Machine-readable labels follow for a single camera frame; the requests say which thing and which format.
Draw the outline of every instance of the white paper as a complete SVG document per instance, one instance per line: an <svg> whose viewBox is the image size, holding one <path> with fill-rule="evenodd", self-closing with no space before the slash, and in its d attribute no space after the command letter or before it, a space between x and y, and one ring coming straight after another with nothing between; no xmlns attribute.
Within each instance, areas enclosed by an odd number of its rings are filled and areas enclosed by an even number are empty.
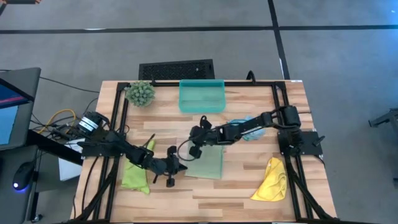
<svg viewBox="0 0 398 224"><path fill-rule="evenodd" d="M68 141L65 144L65 146L75 150L76 152L81 153L82 148L79 145L77 145L76 143L84 141L84 140L85 139L76 139L76 140ZM69 180L71 178L77 177L81 173L81 165L77 165L72 162L68 162L64 159L60 159L60 158L58 158L58 163L59 163L59 167L60 167L60 180L61 181L65 181L65 180Z"/></svg>

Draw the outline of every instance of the green spiky ball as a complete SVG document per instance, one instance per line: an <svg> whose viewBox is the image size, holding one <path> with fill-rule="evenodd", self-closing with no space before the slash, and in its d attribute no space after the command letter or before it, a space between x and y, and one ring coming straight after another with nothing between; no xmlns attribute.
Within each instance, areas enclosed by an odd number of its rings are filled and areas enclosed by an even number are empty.
<svg viewBox="0 0 398 224"><path fill-rule="evenodd" d="M155 98L154 87L144 81L131 83L130 87L126 87L125 90L126 99L134 106L148 106Z"/></svg>

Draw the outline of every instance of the teal plastic bin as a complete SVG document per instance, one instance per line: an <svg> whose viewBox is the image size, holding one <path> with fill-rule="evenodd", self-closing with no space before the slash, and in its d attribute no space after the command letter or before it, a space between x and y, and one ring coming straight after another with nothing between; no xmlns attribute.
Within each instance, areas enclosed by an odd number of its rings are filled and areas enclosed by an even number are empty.
<svg viewBox="0 0 398 224"><path fill-rule="evenodd" d="M180 99L183 113L220 113L225 109L224 80L181 80Z"/></svg>

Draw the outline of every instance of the light green cloth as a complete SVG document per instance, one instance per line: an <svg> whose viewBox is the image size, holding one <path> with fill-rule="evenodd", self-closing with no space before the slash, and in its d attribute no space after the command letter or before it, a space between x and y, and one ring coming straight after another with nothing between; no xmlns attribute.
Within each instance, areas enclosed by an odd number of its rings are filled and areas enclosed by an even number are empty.
<svg viewBox="0 0 398 224"><path fill-rule="evenodd" d="M188 150L193 146L190 141ZM223 146L203 146L200 148L200 159L186 162L188 167L185 175L189 177L199 177L208 179L221 179L223 176Z"/></svg>
<svg viewBox="0 0 398 224"><path fill-rule="evenodd" d="M155 141L151 140L147 149L153 151ZM124 172L122 178L122 188L138 190L144 194L149 194L149 186L147 181L147 172L140 167L131 164L129 161L124 163Z"/></svg>

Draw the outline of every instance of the wooden table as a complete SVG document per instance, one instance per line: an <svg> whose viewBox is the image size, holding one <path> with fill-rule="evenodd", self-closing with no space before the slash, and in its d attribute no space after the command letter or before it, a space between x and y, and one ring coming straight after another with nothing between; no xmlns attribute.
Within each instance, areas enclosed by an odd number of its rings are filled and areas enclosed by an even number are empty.
<svg viewBox="0 0 398 224"><path fill-rule="evenodd" d="M96 110L111 117L117 81L105 81L101 87ZM299 112L309 112L307 97L302 82L286 81L291 105ZM153 133L155 157L166 157L171 145L179 145L188 138L190 129L199 124L202 114L181 114L178 108L178 87L156 87L155 100L146 108L128 107L126 124L130 127L127 140L136 145L144 144ZM258 116L274 109L271 88L266 86L226 86L226 108L221 114L206 114L213 125L223 124L231 119L246 115ZM124 95L119 104L117 122L120 122ZM302 129L313 129L310 113L300 114ZM221 180L175 176L175 187L166 188L165 176L152 184L154 174L147 171L150 195L121 188L123 165L119 166L118 181L114 195L111 222L270 222L294 221L294 212L288 188L286 198L280 202L259 202L249 199L264 179L266 164L271 157L282 159L276 137L277 131L266 129L266 135L257 141L239 141L224 150L223 178ZM335 208L323 164L314 156L302 156L303 168L309 191L318 203L332 216ZM94 158L87 158L83 164L76 192L77 215L81 213L81 200L88 171ZM97 191L102 158L98 159L85 199L85 206ZM299 189L297 194L303 217L305 208ZM106 198L101 204L100 218L104 217Z"/></svg>

